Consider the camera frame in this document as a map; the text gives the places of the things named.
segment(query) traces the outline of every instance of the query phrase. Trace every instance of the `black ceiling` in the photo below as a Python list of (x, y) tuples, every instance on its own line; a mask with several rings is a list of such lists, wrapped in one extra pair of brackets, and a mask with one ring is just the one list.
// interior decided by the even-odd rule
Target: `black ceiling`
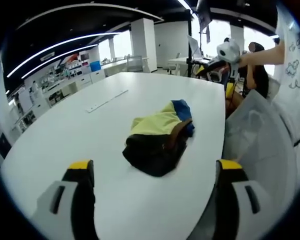
[[(192, 7), (196, 7), (198, 2), (198, 0), (185, 1)], [(244, 4), (238, 6), (238, 2), (249, 3), (250, 6), (247, 7)], [(246, 14), (275, 27), (277, 23), (276, 8), (273, 3), (270, 4), (269, 2), (271, 1), (208, 0), (208, 5), (210, 8), (226, 9)], [(1, 55), (6, 89), (13, 92), (23, 82), (21, 77), (42, 63), (40, 57), (50, 53), (50, 51), (32, 59), (18, 69), (11, 77), (6, 77), (17, 65), (42, 49), (71, 38), (104, 33), (122, 23), (145, 17), (141, 13), (125, 9), (104, 6), (80, 6), (54, 11), (24, 24), (34, 16), (42, 14), (45, 11), (72, 4), (87, 3), (91, 3), (91, 1), (36, 1), (27, 3), (27, 8), (20, 7), (18, 9), (16, 17), (11, 20), (10, 32), (7, 34), (7, 40)], [(138, 9), (163, 18), (165, 22), (185, 21), (187, 19), (184, 8), (177, 0), (95, 0), (94, 3), (113, 4)], [(211, 17), (213, 19), (224, 19), (234, 22), (238, 20), (237, 17), (218, 13), (212, 13)], [(155, 22), (158, 21), (156, 18), (152, 17), (152, 19)], [(269, 30), (257, 24), (244, 20), (242, 23), (270, 34)], [(126, 25), (116, 32), (122, 32), (128, 28), (129, 25)], [(51, 52), (55, 52), (55, 56), (57, 56), (73, 49), (84, 47), (93, 39), (85, 38), (63, 44), (54, 48)]]

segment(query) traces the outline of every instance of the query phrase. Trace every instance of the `blue box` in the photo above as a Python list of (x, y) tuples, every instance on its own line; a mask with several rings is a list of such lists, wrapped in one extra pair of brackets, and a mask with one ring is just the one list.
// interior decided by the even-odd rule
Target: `blue box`
[(90, 63), (91, 72), (101, 70), (100, 61), (94, 61)]

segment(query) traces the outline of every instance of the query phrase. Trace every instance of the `white table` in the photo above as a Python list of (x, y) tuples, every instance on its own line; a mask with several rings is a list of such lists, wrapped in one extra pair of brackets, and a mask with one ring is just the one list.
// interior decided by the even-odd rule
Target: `white table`
[[(207, 64), (210, 60), (194, 58), (195, 61)], [(180, 75), (180, 65), (187, 65), (187, 57), (179, 57), (168, 60), (168, 65), (175, 65), (175, 75)]]
[[(122, 90), (128, 92), (97, 110)], [(122, 155), (135, 117), (184, 99), (195, 134), (177, 168), (152, 177)], [(185, 240), (200, 219), (222, 156), (225, 92), (220, 84), (181, 76), (122, 72), (77, 92), (42, 115), (16, 141), (1, 166), (3, 180), (27, 218), (38, 197), (68, 166), (94, 161), (94, 224), (102, 240)]]
[[(143, 61), (143, 66), (149, 69), (148, 59), (149, 59), (148, 57), (143, 57), (142, 61)], [(105, 71), (107, 76), (112, 76), (114, 74), (122, 72), (126, 67), (126, 65), (127, 65), (127, 59), (122, 59), (116, 62), (104, 64), (101, 66), (101, 69)]]

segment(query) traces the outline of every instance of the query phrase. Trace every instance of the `person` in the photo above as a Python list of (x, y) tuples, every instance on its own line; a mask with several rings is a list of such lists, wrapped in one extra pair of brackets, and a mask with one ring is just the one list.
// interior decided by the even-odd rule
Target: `person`
[[(256, 53), (265, 50), (265, 48), (257, 43), (249, 44), (249, 51)], [(263, 65), (247, 65), (239, 69), (240, 77), (244, 78), (242, 95), (234, 91), (231, 96), (226, 98), (226, 115), (229, 116), (246, 98), (248, 93), (255, 89), (261, 96), (267, 98), (269, 89), (269, 77)]]
[(300, 187), (300, 27), (283, 6), (278, 7), (276, 34), (280, 38), (277, 46), (242, 55), (239, 67), (281, 65), (281, 71), (277, 74), (275, 71), (274, 75), (280, 88), (271, 105), (290, 134), (295, 151), (297, 186)]

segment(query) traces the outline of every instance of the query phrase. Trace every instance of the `yellow fabric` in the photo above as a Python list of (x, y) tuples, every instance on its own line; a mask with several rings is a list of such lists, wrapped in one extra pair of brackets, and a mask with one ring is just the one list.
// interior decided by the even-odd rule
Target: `yellow fabric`
[(232, 82), (228, 82), (226, 85), (225, 97), (231, 98), (234, 90), (235, 90), (235, 85)]
[(164, 135), (170, 134), (180, 123), (174, 104), (170, 101), (160, 112), (133, 120), (130, 135)]
[(89, 161), (90, 159), (85, 161), (76, 161), (72, 163), (68, 169), (87, 169)]
[(242, 169), (242, 166), (236, 161), (225, 159), (220, 159), (219, 161), (222, 165), (222, 169)]
[(204, 66), (200, 66), (198, 71), (196, 71), (195, 75), (198, 75), (198, 73), (200, 73), (201, 71), (205, 70)]

